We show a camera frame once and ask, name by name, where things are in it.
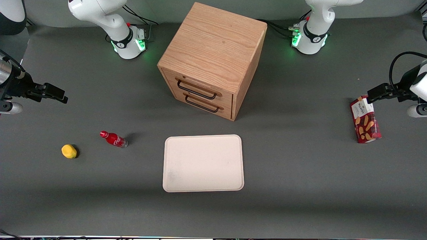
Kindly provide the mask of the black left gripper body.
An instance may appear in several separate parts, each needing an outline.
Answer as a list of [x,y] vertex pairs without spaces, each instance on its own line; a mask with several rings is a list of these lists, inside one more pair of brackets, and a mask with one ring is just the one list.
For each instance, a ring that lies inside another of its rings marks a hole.
[[420,97],[410,90],[410,87],[414,84],[418,84],[421,81],[421,76],[418,76],[420,72],[420,64],[411,70],[404,73],[400,82],[395,85],[399,96],[397,97],[398,102],[404,102],[406,100],[421,102]]

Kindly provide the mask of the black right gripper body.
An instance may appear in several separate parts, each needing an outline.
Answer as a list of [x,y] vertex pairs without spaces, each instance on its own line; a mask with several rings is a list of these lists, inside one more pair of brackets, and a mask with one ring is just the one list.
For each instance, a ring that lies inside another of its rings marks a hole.
[[18,78],[22,71],[13,68],[12,73],[7,79],[6,96],[7,99],[12,97],[23,97],[34,101],[41,101],[45,97],[43,85],[35,83],[29,73],[24,73],[22,78]]

